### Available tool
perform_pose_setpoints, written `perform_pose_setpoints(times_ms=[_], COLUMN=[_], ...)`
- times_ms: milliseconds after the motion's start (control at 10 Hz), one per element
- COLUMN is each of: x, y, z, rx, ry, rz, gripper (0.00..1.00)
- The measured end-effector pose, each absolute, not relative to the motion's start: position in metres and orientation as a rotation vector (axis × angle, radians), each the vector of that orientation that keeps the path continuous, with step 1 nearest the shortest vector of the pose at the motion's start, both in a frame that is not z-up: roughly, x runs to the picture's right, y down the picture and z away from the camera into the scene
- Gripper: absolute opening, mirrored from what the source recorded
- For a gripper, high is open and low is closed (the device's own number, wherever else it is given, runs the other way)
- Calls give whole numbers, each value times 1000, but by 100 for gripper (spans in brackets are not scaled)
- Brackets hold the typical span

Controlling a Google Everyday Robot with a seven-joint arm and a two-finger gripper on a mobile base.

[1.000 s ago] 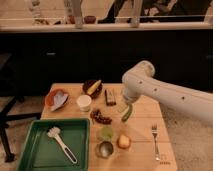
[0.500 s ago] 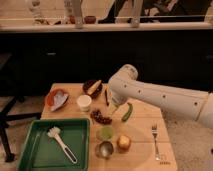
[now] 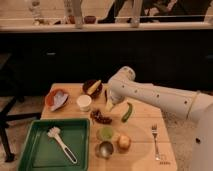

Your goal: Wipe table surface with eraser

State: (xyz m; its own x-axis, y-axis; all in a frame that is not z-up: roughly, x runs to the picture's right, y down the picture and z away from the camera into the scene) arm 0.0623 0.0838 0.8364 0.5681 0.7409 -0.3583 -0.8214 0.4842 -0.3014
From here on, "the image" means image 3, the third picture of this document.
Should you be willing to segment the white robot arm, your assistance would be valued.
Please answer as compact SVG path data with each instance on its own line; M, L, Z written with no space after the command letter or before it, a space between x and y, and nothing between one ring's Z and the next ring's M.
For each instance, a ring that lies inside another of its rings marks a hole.
M138 83L135 76L128 66L119 69L108 80L108 99L118 104L130 97L197 123L189 171L213 171L213 96L200 91Z

